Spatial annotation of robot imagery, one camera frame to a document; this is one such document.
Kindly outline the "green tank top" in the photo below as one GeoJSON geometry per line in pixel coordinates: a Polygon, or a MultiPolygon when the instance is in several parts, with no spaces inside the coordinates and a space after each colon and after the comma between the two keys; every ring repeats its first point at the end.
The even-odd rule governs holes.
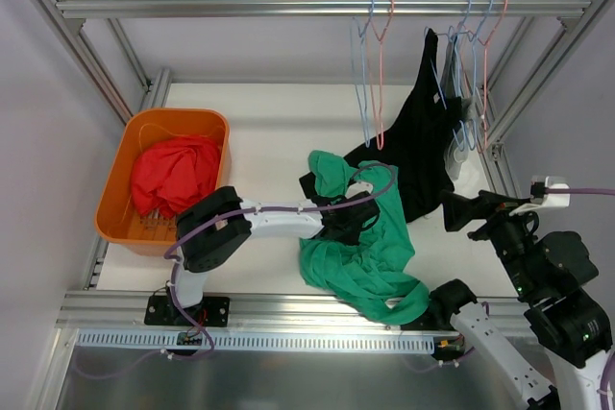
{"type": "Polygon", "coordinates": [[[343,157],[313,151],[307,158],[315,175],[316,193],[325,197],[342,194],[349,181],[368,181],[380,193],[378,222],[359,237],[357,246],[318,239],[302,239],[299,271],[304,282],[328,290],[366,319],[399,326],[407,309],[429,299],[428,287],[405,272],[415,255],[398,190],[398,170],[375,161],[357,168],[343,157]]]}

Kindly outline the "black tank top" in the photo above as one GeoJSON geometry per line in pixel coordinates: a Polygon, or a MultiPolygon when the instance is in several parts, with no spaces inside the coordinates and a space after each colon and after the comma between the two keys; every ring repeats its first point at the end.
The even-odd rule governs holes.
{"type": "Polygon", "coordinates": [[[344,160],[357,168],[364,161],[379,161],[398,170],[398,190],[406,221],[411,223],[432,208],[431,187],[445,169],[444,154],[451,139],[452,117],[439,102],[436,67],[438,36],[431,28],[424,38],[419,72],[395,121],[385,134],[384,148],[363,144],[345,155],[344,160]]]}

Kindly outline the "red tank top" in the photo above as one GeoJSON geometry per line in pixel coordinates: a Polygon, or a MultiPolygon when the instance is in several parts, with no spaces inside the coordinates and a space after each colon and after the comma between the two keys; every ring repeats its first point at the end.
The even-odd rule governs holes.
{"type": "Polygon", "coordinates": [[[215,190],[221,163],[218,145],[203,135],[158,142],[135,161],[130,177],[135,210],[170,219],[215,190]]]}

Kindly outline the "blue wire hanger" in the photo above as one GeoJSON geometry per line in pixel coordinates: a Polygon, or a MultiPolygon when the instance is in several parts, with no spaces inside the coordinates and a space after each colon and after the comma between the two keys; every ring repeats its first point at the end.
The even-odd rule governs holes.
{"type": "Polygon", "coordinates": [[[364,146],[371,145],[367,111],[367,32],[374,16],[375,0],[369,0],[367,18],[363,23],[354,16],[350,27],[351,74],[363,133],[364,146]]]}

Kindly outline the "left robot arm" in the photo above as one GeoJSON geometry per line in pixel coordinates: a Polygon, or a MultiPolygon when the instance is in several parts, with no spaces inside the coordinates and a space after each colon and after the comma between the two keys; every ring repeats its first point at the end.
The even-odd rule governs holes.
{"type": "Polygon", "coordinates": [[[224,186],[176,220],[176,241],[163,255],[173,263],[166,313],[173,325],[194,325],[209,273],[251,238],[296,237],[356,246],[379,217],[373,186],[364,181],[351,184],[342,195],[291,203],[248,200],[224,186]]]}

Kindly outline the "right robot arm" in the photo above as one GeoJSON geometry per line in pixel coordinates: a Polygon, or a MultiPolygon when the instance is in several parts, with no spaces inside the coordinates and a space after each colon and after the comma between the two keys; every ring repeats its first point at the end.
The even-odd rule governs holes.
{"type": "Polygon", "coordinates": [[[534,183],[525,199],[481,190],[470,199],[444,191],[447,231],[474,220],[473,241],[493,246],[510,279],[531,332],[545,349],[555,380],[536,371],[492,323],[470,288],[454,279],[430,293],[430,321],[454,329],[490,360],[520,409],[611,409],[614,342],[604,309],[584,290],[598,268],[575,231],[535,233],[542,210],[565,208],[576,189],[550,178],[534,183]]]}

